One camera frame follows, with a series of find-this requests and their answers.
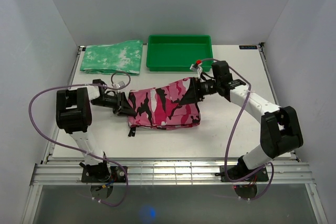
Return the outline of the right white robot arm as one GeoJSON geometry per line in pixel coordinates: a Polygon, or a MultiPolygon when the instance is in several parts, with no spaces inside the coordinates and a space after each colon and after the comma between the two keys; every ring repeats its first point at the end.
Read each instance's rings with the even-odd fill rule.
{"type": "Polygon", "coordinates": [[[220,173],[229,182],[250,180],[276,157],[289,153],[303,145],[303,137],[296,110],[291,106],[281,107],[254,93],[251,83],[231,67],[227,61],[212,60],[212,76],[202,70],[203,60],[192,64],[197,73],[183,96],[180,105],[203,101],[206,95],[219,94],[228,102],[240,107],[229,135],[225,155],[243,112],[251,115],[260,125],[260,143],[241,156],[232,168],[225,167],[220,173]]]}

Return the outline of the dark label sticker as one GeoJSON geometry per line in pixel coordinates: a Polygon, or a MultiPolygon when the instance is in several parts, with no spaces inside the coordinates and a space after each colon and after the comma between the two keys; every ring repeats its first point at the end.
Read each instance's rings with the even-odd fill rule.
{"type": "Polygon", "coordinates": [[[256,45],[239,45],[240,50],[257,50],[256,45]]]}

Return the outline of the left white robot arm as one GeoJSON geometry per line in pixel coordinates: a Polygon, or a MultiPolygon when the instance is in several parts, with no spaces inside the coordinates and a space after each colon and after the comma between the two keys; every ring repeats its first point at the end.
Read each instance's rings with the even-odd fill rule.
{"type": "Polygon", "coordinates": [[[124,82],[112,85],[108,90],[101,79],[94,79],[91,86],[76,89],[59,90],[56,94],[56,122],[76,142],[81,150],[84,162],[80,166],[85,175],[99,182],[111,177],[105,152],[99,147],[89,127],[92,124],[91,105],[111,108],[112,112],[121,116],[135,116],[135,111],[120,90],[124,82]]]}

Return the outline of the folded green white trousers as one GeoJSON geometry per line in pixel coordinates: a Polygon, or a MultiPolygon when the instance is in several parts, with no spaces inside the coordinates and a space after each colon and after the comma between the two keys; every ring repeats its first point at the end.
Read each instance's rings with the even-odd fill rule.
{"type": "Polygon", "coordinates": [[[90,45],[80,66],[80,71],[90,74],[113,74],[118,71],[132,76],[140,74],[143,41],[128,40],[111,45],[90,45]]]}

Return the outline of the aluminium rail frame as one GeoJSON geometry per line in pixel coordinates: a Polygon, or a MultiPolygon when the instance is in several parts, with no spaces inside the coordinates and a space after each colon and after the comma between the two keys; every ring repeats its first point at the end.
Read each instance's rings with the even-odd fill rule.
{"type": "Polygon", "coordinates": [[[223,165],[233,166],[251,155],[266,129],[261,116],[277,111],[259,50],[215,46],[216,59],[233,66],[233,77],[250,81],[256,92],[229,138],[243,95],[227,101],[218,94],[199,103],[200,125],[171,131],[137,129],[130,137],[127,118],[110,108],[92,106],[87,133],[68,135],[59,129],[58,145],[46,163],[34,171],[39,187],[35,215],[27,223],[320,223],[317,195],[307,163],[286,151],[258,175],[249,189],[256,198],[239,197],[243,183],[222,180],[223,165]],[[112,166],[128,168],[128,182],[115,183],[113,192],[92,192],[93,181],[82,182],[86,157],[65,145],[77,141],[96,146],[112,166]]]}

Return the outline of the pink camouflage trousers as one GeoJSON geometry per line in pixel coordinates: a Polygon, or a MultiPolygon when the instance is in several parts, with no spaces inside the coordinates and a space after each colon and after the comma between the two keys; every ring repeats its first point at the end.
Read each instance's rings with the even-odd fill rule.
{"type": "Polygon", "coordinates": [[[130,91],[128,102],[135,116],[128,117],[128,136],[134,137],[139,127],[175,130],[198,126],[201,114],[197,103],[180,104],[193,80],[188,77],[160,88],[130,91]]]}

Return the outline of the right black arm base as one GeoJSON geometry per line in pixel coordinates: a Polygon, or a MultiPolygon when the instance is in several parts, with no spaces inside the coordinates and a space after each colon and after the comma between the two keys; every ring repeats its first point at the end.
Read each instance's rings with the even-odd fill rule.
{"type": "Polygon", "coordinates": [[[219,167],[219,172],[215,173],[215,176],[220,177],[222,182],[230,182],[231,180],[240,180],[242,177],[250,175],[246,177],[244,181],[247,182],[268,182],[269,177],[266,168],[263,166],[262,168],[256,168],[254,170],[242,170],[235,166],[227,166],[228,177],[225,174],[224,165],[219,167]]]}

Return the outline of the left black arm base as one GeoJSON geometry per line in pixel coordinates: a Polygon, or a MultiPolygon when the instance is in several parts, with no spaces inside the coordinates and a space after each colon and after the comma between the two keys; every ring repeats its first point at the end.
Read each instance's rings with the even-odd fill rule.
{"type": "Polygon", "coordinates": [[[127,167],[123,167],[124,170],[119,166],[110,166],[105,171],[94,173],[90,175],[86,168],[83,168],[80,181],[82,183],[125,183],[126,177],[125,173],[127,167]]]}

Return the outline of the green plastic tray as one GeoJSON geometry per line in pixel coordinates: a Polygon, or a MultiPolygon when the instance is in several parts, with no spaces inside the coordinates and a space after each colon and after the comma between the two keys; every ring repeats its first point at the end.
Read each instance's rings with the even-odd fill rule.
{"type": "Polygon", "coordinates": [[[146,66],[150,71],[190,72],[199,60],[213,58],[209,35],[150,35],[146,66]]]}

